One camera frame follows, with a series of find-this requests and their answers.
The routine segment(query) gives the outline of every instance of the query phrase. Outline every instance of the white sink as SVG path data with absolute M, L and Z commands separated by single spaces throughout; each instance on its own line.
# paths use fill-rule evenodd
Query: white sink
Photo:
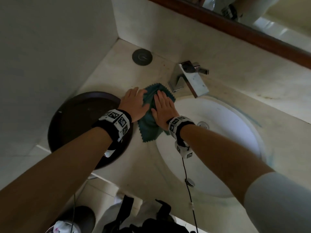
M 196 99 L 181 98 L 175 102 L 175 106 L 180 115 L 192 119 L 195 124 L 205 122 L 210 130 L 239 143 L 259 159 L 266 161 L 264 145 L 258 132 L 251 122 L 236 109 L 209 96 Z M 184 182 L 185 171 L 182 158 L 175 149 L 174 143 L 174 138 L 167 136 L 164 132 L 156 140 L 165 163 L 173 174 Z M 208 147 L 206 155 L 212 155 Z M 184 162 L 188 178 L 195 183 L 194 188 L 211 196 L 221 198 L 233 196 L 229 188 L 195 154 L 184 159 Z

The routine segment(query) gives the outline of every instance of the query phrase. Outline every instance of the white sleeve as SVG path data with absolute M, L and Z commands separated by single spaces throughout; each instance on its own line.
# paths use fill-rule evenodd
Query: white sleeve
M 244 207 L 260 233 L 311 232 L 311 191 L 277 172 L 250 185 Z

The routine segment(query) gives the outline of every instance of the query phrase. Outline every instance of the teal cleaning cloth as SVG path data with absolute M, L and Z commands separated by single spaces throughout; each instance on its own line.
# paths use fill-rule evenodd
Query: teal cleaning cloth
M 145 116 L 138 120 L 138 126 L 140 133 L 142 134 L 142 141 L 148 142 L 157 139 L 158 136 L 164 131 L 156 124 L 156 121 L 152 116 L 151 108 L 156 109 L 155 100 L 153 98 L 154 95 L 157 94 L 158 90 L 160 90 L 165 92 L 166 96 L 171 98 L 173 102 L 175 102 L 176 99 L 161 83 L 150 85 L 145 89 L 147 90 L 147 93 L 144 94 L 144 104 L 150 104 L 150 108 Z

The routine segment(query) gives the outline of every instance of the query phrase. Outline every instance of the hand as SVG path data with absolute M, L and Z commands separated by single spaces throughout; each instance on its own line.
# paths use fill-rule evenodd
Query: hand
M 132 122 L 136 122 L 141 119 L 149 110 L 149 104 L 143 104 L 143 95 L 147 93 L 145 89 L 140 89 L 138 87 L 134 89 L 129 89 L 125 96 L 121 98 L 120 105 L 118 109 L 128 112 L 132 118 Z
M 166 121 L 173 117 L 178 117 L 179 113 L 175 109 L 174 102 L 164 92 L 158 91 L 158 95 L 155 95 L 154 99 L 156 110 L 152 108 L 151 112 L 155 122 L 159 127 L 168 131 L 169 125 Z

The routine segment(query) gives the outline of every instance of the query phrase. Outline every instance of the mirror frame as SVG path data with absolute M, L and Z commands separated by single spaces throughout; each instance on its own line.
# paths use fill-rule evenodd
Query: mirror frame
M 248 26 L 226 19 L 213 11 L 182 0 L 149 1 L 311 69 L 311 53 Z

